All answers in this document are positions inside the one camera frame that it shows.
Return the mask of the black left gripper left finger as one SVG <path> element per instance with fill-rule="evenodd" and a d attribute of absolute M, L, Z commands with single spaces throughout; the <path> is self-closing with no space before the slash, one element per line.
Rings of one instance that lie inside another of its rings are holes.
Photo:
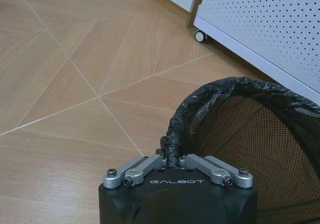
<path fill-rule="evenodd" d="M 163 169 L 167 165 L 164 155 L 154 154 L 150 157 L 137 157 L 119 168 L 110 168 L 104 176 L 104 187 L 115 189 L 122 184 L 126 187 L 140 185 L 144 177 L 153 169 Z"/>

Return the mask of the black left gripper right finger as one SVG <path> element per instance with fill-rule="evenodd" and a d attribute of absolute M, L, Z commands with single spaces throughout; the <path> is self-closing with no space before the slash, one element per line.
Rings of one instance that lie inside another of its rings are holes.
<path fill-rule="evenodd" d="M 184 169 L 197 169 L 210 181 L 220 186 L 236 185 L 239 188 L 251 188 L 253 176 L 247 169 L 235 168 L 222 160 L 213 157 L 200 157 L 195 154 L 188 154 L 180 157 L 180 166 Z"/>

